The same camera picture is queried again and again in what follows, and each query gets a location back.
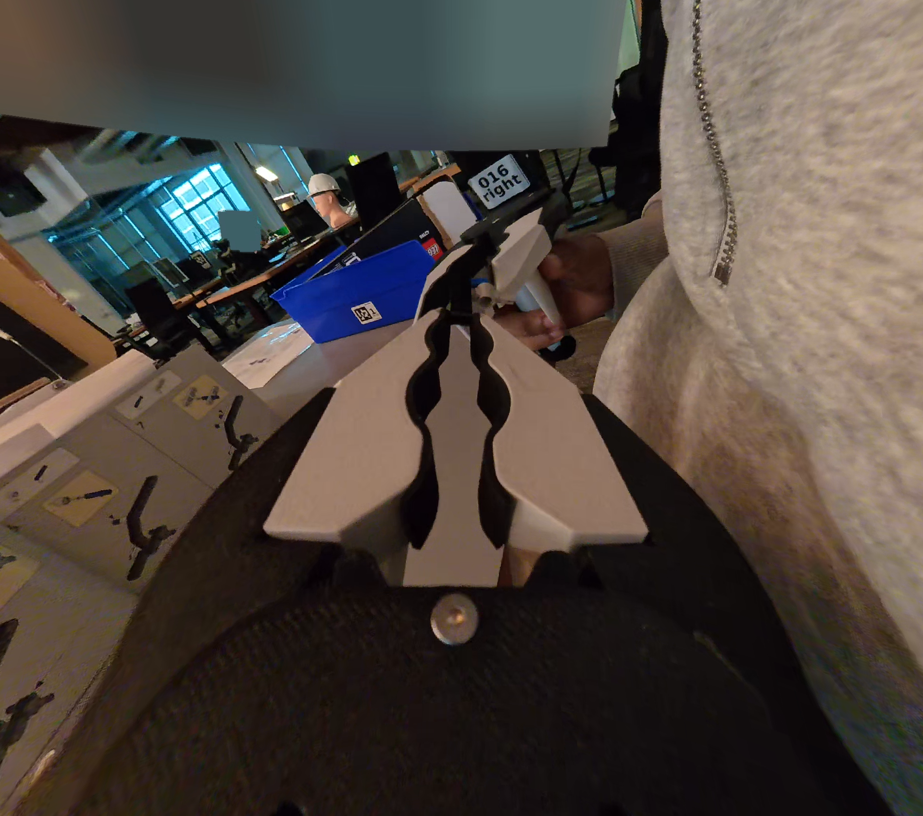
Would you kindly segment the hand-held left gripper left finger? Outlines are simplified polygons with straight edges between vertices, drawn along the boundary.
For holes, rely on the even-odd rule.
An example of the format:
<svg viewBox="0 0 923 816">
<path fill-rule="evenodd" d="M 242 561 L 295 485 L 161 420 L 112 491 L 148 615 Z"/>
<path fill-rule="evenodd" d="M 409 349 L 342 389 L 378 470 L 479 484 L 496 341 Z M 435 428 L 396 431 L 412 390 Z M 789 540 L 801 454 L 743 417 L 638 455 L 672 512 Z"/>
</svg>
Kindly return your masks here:
<svg viewBox="0 0 923 816">
<path fill-rule="evenodd" d="M 317 425 L 263 529 L 372 556 L 402 584 L 409 547 L 424 545 L 439 501 L 426 424 L 439 402 L 448 315 L 431 311 L 311 401 Z"/>
</svg>

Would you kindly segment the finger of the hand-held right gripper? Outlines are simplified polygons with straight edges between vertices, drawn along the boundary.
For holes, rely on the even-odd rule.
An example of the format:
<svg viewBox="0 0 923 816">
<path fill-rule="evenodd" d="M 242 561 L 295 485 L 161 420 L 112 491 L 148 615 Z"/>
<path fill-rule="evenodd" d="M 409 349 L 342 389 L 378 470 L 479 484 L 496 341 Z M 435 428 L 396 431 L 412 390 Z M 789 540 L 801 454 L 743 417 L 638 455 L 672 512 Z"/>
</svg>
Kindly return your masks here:
<svg viewBox="0 0 923 816">
<path fill-rule="evenodd" d="M 541 210 L 533 210 L 506 229 L 490 264 L 492 302 L 500 308 L 524 300 L 526 310 L 554 310 L 555 300 L 539 265 L 548 256 L 552 241 L 541 222 Z"/>
<path fill-rule="evenodd" d="M 489 237 L 478 237 L 472 243 L 459 243 L 432 268 L 424 282 L 414 321 L 426 314 L 448 310 L 455 314 L 471 314 L 481 284 L 492 284 L 490 264 L 497 245 Z"/>
</svg>

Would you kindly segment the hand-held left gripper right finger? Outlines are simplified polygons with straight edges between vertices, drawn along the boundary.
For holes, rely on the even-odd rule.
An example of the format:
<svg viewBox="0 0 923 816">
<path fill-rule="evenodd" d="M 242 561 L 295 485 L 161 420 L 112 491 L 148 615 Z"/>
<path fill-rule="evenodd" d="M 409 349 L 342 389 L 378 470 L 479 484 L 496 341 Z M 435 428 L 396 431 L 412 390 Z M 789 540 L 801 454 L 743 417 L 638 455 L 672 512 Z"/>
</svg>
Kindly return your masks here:
<svg viewBox="0 0 923 816">
<path fill-rule="evenodd" d="M 641 543 L 648 526 L 578 388 L 491 319 L 473 319 L 470 345 L 490 425 L 478 508 L 493 546 Z"/>
</svg>

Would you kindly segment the lego instruction booklet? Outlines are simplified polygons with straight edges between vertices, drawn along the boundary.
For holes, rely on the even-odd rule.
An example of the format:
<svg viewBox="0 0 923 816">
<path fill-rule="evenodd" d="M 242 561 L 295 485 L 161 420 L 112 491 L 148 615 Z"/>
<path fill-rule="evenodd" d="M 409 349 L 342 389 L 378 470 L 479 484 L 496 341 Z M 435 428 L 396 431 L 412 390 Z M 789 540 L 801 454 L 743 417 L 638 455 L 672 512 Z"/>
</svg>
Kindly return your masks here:
<svg viewBox="0 0 923 816">
<path fill-rule="evenodd" d="M 2 419 L 2 811 L 63 745 L 155 572 L 283 424 L 197 344 Z"/>
</svg>

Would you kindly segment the person's right hand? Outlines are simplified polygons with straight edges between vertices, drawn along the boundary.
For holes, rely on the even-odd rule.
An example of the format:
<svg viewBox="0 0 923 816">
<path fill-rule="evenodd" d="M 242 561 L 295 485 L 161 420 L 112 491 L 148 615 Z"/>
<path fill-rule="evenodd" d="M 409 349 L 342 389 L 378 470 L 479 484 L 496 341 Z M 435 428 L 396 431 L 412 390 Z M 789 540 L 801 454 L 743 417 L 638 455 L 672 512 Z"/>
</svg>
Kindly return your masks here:
<svg viewBox="0 0 923 816">
<path fill-rule="evenodd" d="M 528 349 L 559 342 L 568 330 L 604 317 L 615 304 L 614 279 L 606 244 L 599 235 L 557 241 L 541 262 L 544 278 L 559 311 L 554 320 L 515 306 L 499 310 L 495 320 Z"/>
</svg>

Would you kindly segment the white cardboard box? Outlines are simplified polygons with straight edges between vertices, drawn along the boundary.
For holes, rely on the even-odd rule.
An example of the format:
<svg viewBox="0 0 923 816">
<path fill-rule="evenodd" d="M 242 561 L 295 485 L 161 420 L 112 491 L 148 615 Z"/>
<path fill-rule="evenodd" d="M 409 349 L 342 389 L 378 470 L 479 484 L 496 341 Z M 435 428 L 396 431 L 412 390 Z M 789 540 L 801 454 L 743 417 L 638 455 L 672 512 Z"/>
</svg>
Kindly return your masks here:
<svg viewBox="0 0 923 816">
<path fill-rule="evenodd" d="M 476 207 L 450 178 L 429 184 L 416 195 L 416 199 L 447 249 L 461 243 L 462 235 L 480 220 Z"/>
</svg>

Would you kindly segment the black cardboard box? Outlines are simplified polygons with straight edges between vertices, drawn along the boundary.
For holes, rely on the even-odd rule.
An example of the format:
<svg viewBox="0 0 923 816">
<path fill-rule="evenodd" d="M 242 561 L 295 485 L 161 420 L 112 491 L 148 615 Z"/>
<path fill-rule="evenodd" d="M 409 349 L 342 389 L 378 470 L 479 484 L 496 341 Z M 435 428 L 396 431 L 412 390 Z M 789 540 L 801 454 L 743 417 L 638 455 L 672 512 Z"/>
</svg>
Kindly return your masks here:
<svg viewBox="0 0 923 816">
<path fill-rule="evenodd" d="M 348 267 L 409 241 L 421 245 L 433 260 L 440 260 L 449 248 L 420 198 L 409 199 L 375 227 L 363 232 L 331 263 L 332 269 Z"/>
</svg>

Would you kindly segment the blue plastic bin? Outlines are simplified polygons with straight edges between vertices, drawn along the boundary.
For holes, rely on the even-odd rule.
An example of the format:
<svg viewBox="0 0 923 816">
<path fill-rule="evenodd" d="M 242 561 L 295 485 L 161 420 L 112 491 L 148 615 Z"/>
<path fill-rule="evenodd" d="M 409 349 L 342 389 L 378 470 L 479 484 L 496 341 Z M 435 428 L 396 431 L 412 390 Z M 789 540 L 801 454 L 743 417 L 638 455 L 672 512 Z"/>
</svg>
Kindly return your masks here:
<svg viewBox="0 0 923 816">
<path fill-rule="evenodd" d="M 325 261 L 271 294 L 317 344 L 411 320 L 424 282 L 445 256 L 438 243 L 411 240 L 345 264 Z"/>
</svg>

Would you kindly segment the black monitor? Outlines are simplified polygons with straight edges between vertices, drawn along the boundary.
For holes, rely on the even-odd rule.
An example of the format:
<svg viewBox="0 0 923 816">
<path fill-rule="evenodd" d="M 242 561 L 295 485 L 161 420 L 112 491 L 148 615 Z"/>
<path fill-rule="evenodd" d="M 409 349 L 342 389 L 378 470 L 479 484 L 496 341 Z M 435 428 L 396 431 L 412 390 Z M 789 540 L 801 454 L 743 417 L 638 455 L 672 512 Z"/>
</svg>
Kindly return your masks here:
<svg viewBox="0 0 923 816">
<path fill-rule="evenodd" d="M 350 164 L 347 178 L 363 232 L 379 225 L 406 201 L 387 152 Z"/>
</svg>

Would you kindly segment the white printed paper sheet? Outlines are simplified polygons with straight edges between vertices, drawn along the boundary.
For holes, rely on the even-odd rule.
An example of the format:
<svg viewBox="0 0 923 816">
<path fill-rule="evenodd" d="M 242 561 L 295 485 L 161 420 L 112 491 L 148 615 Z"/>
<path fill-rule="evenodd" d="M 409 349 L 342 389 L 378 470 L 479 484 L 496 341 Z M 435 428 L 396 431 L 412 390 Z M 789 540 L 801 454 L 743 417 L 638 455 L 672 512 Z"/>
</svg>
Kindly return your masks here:
<svg viewBox="0 0 923 816">
<path fill-rule="evenodd" d="M 272 324 L 251 336 L 222 361 L 226 372 L 251 391 L 264 388 L 314 345 L 293 320 Z"/>
</svg>

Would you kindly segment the mannequin head with white helmet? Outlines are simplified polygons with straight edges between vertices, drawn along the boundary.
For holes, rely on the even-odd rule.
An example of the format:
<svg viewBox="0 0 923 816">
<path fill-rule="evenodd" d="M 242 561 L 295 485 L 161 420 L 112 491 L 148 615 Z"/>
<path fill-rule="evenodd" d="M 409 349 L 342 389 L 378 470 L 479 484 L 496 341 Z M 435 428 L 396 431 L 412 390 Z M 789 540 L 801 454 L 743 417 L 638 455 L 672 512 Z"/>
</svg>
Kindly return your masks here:
<svg viewBox="0 0 923 816">
<path fill-rule="evenodd" d="M 354 204 L 345 199 L 337 180 L 326 173 L 310 176 L 307 183 L 309 198 L 318 215 L 332 230 L 359 223 Z"/>
</svg>

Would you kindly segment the wooden desk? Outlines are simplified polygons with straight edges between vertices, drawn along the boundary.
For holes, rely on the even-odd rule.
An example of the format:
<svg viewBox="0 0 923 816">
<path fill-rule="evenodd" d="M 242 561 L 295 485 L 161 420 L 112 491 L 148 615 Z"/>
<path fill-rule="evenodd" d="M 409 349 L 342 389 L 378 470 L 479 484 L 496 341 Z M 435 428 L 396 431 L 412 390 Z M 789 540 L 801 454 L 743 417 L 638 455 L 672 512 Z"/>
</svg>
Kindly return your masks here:
<svg viewBox="0 0 923 816">
<path fill-rule="evenodd" d="M 185 315 L 211 318 L 219 306 L 241 304 L 249 313 L 253 324 L 266 328 L 271 324 L 266 308 L 260 305 L 255 295 L 263 290 L 270 292 L 282 285 L 283 279 L 290 280 L 304 272 L 309 266 L 320 262 L 325 256 L 347 247 L 360 235 L 358 220 L 333 231 L 325 231 L 315 237 L 298 241 L 270 259 L 269 263 L 248 276 L 245 280 L 231 278 L 212 282 L 202 291 L 193 292 L 175 303 L 175 309 Z"/>
</svg>

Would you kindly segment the black office chair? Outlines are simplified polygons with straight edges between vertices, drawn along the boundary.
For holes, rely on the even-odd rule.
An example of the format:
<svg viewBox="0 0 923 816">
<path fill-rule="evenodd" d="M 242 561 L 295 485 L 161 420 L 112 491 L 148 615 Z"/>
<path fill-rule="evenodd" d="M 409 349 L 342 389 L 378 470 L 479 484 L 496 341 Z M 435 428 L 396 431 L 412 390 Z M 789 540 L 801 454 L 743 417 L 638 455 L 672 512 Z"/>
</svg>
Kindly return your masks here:
<svg viewBox="0 0 923 816">
<path fill-rule="evenodd" d="M 619 78 L 615 198 L 633 221 L 661 187 L 660 120 L 667 36 L 661 0 L 641 0 L 640 60 Z"/>
<path fill-rule="evenodd" d="M 126 290 L 135 312 L 150 337 L 153 346 L 148 346 L 155 361 L 168 361 L 184 351 L 192 342 L 215 355 L 215 348 L 202 334 L 200 328 L 188 315 L 181 314 L 170 301 L 167 292 L 155 278 L 135 284 Z"/>
</svg>

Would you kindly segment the grey zip hoodie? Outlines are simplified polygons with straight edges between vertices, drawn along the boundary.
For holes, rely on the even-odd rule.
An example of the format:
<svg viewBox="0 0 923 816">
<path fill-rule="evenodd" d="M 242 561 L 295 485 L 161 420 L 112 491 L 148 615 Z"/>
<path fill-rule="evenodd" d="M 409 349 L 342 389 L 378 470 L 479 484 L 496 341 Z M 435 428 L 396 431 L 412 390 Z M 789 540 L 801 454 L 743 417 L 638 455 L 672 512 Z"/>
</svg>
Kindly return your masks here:
<svg viewBox="0 0 923 816">
<path fill-rule="evenodd" d="M 594 393 L 698 493 L 921 814 L 921 0 L 663 0 L 667 257 Z"/>
</svg>

